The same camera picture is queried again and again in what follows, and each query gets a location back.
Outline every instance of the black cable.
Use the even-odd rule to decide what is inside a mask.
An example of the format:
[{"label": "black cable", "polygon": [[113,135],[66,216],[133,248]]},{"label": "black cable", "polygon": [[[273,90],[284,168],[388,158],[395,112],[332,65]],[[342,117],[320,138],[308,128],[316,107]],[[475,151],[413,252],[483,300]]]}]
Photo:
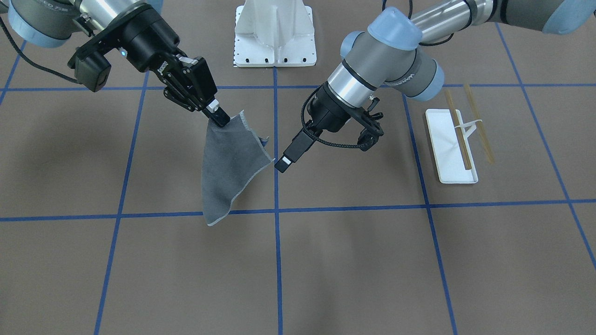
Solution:
[{"label": "black cable", "polygon": [[[413,3],[413,0],[408,0],[408,1],[409,1],[408,18],[412,18],[412,13],[414,11],[414,3]],[[381,10],[384,11],[386,7],[387,7],[387,0],[383,0],[383,4],[381,5]]]},{"label": "black cable", "polygon": [[323,85],[317,87],[317,89],[314,90],[308,96],[308,99],[306,99],[306,101],[302,105],[302,110],[300,111],[300,120],[302,121],[302,129],[304,130],[304,132],[308,135],[308,137],[314,139],[317,142],[328,145],[330,147],[344,148],[344,149],[361,149],[361,148],[369,146],[370,143],[373,141],[372,139],[366,143],[363,143],[363,144],[339,144],[339,143],[328,142],[328,141],[325,141],[324,139],[321,139],[320,137],[318,137],[312,130],[310,130],[306,127],[306,122],[304,121],[304,110],[306,109],[306,105],[308,105],[308,102],[312,99],[312,97],[315,96],[315,94],[319,91],[319,89],[321,89],[322,86]]},{"label": "black cable", "polygon": [[48,73],[51,73],[55,76],[58,76],[64,80],[67,80],[71,83],[77,83],[80,84],[80,82],[78,80],[76,80],[75,78],[71,78],[68,76],[63,75],[60,72],[56,72],[54,70],[48,69],[47,67],[43,67],[37,63],[35,63],[34,61],[30,60],[27,56],[25,56],[25,54],[23,54],[23,51],[17,46],[17,44],[14,42],[13,37],[10,35],[10,32],[8,31],[8,28],[6,27],[6,24],[4,24],[4,21],[2,20],[2,18],[0,17],[0,26],[2,26],[2,30],[4,30],[4,33],[6,34],[6,37],[8,38],[8,41],[10,42],[10,45],[13,46],[14,50],[18,53],[19,56],[21,56],[22,59],[24,59],[27,63],[29,63],[31,66],[35,67],[36,69],[42,70],[42,71],[46,71]]},{"label": "black cable", "polygon": [[449,35],[448,38],[446,38],[446,39],[444,39],[444,40],[442,40],[440,42],[436,42],[436,43],[420,43],[420,45],[422,45],[422,46],[437,46],[437,45],[441,45],[441,44],[444,44],[444,43],[447,43],[447,42],[451,41],[451,39],[453,38],[454,35],[455,34],[453,33],[453,34]]}]

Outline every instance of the gray floor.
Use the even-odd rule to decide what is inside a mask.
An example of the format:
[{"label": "gray floor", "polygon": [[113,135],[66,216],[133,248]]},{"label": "gray floor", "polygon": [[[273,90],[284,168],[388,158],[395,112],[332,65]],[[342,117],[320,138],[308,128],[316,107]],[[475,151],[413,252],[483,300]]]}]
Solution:
[{"label": "gray floor", "polygon": [[[318,63],[302,69],[232,67],[242,1],[166,1],[163,16],[276,156],[380,2],[306,1]],[[427,48],[465,119],[473,86],[496,155],[474,137],[478,184],[438,181],[424,111],[442,95],[381,88],[377,146],[317,144],[287,173],[268,167],[211,228],[204,116],[117,53],[94,94],[0,38],[0,334],[596,333],[594,36],[596,19],[570,36],[491,23]],[[25,52],[72,73],[84,40]]]}]

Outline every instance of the white plastic stand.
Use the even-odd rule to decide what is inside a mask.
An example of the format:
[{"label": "white plastic stand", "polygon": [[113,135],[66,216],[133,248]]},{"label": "white plastic stand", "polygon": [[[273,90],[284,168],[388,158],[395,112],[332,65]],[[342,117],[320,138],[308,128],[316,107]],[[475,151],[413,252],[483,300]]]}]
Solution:
[{"label": "white plastic stand", "polygon": [[302,0],[246,0],[236,9],[234,66],[313,66],[312,8]]},{"label": "white plastic stand", "polygon": [[[454,127],[448,109],[429,109],[426,111],[426,122],[429,125],[430,141],[433,146],[439,180],[443,184],[475,184],[478,182],[478,174],[470,151],[468,137],[476,130],[476,123],[482,120],[464,123],[460,111],[456,110],[456,113],[460,125]],[[471,170],[465,169],[464,159],[455,133],[456,128],[461,128],[463,131]]]}]

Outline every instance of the white bracket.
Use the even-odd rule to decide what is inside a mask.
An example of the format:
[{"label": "white bracket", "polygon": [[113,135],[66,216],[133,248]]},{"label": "white bracket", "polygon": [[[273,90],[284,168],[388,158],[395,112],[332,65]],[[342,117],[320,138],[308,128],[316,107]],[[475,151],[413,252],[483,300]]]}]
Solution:
[{"label": "white bracket", "polygon": [[[453,126],[451,112],[448,109],[429,109],[426,111],[426,122],[429,125],[430,141],[433,146],[439,181],[443,184],[475,184],[478,182],[478,174],[470,151],[468,137],[476,130],[476,123],[482,122],[482,120],[464,123],[461,112],[459,110],[455,112],[459,120],[459,126]],[[470,170],[465,169],[460,144],[455,132],[456,128],[462,129],[466,152],[472,167]]]},{"label": "white bracket", "polygon": [[315,65],[312,8],[302,0],[246,0],[235,14],[234,66]]}]

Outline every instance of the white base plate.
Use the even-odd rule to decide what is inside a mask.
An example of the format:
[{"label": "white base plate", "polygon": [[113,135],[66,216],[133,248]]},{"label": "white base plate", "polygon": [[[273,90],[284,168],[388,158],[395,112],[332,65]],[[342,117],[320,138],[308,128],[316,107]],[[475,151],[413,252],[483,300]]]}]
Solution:
[{"label": "white base plate", "polygon": [[[312,22],[312,8],[306,7]],[[236,8],[236,23],[244,6]],[[274,47],[260,43],[254,35],[238,35],[234,39],[234,66],[237,67],[299,67],[316,64],[315,37],[296,36],[279,47],[275,57]]]},{"label": "white base plate", "polygon": [[[456,110],[460,124],[461,113]],[[429,125],[430,142],[433,146],[434,160],[439,173],[439,180],[443,184],[475,184],[478,182],[478,174],[474,165],[474,159],[470,151],[468,139],[465,139],[465,146],[470,153],[472,170],[466,170],[464,159],[461,157],[460,147],[457,142],[457,135],[451,120],[448,109],[429,109],[426,111],[426,122]]]}]

